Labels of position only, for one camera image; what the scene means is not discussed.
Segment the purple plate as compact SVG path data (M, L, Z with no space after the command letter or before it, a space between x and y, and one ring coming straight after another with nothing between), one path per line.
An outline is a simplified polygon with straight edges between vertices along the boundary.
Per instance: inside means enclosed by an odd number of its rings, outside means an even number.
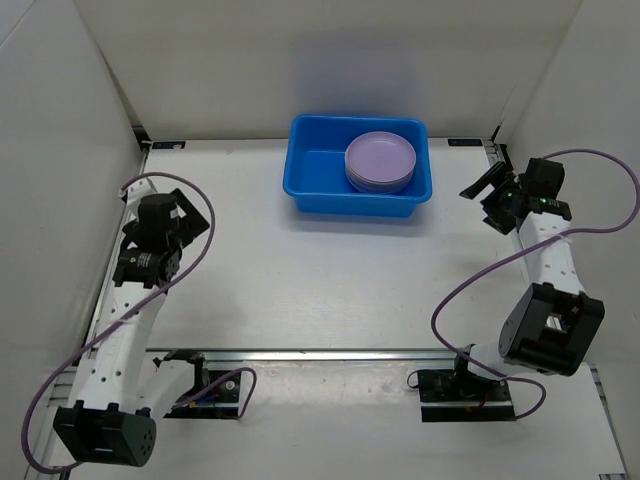
M372 183L395 183L413 174L417 154L403 137L370 132L355 138L345 151L346 170Z

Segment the yellow plate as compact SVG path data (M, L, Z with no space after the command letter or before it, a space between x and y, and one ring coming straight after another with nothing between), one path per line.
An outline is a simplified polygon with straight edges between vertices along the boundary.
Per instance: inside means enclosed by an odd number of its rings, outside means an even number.
M396 194L403 190L409 184L412 177L413 174L409 174L401 179L394 181L374 182L373 180L368 180L349 170L346 171L346 178L356 190L363 193L372 194Z

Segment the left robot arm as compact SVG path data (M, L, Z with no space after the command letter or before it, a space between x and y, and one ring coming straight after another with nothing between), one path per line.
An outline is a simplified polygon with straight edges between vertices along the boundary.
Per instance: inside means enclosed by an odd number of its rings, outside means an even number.
M134 213L123 232L106 337L73 406L56 412L53 427L81 463L144 466L157 423L182 398L197 400L210 388L204 357L175 350L139 382L153 324L177 277L183 250L210 224L183 192L130 191Z

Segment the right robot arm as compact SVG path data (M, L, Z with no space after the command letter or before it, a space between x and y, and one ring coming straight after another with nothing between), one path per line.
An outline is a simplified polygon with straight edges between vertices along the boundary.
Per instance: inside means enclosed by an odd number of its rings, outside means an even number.
M449 387L460 399L476 397L503 376L573 375L604 318L603 302L589 297L577 276L569 244L541 244L570 227L570 207L557 197L564 177L563 165L550 160L533 158L522 174L498 162L460 194L473 199L486 187L493 189L481 202L484 221L502 234L516 232L528 252L529 280L499 338L465 347L480 363L456 358Z

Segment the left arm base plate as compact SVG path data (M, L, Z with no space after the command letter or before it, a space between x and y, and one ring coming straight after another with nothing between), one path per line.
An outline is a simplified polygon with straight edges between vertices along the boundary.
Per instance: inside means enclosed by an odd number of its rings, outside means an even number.
M181 395L180 407L172 408L167 419L232 420L240 410L242 372L234 370L203 370L204 377Z

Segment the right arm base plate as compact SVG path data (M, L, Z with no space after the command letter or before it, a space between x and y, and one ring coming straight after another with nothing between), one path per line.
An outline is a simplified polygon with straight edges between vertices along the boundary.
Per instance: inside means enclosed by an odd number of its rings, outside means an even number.
M420 369L408 375L407 385L419 394L423 423L508 422L516 417L504 380Z

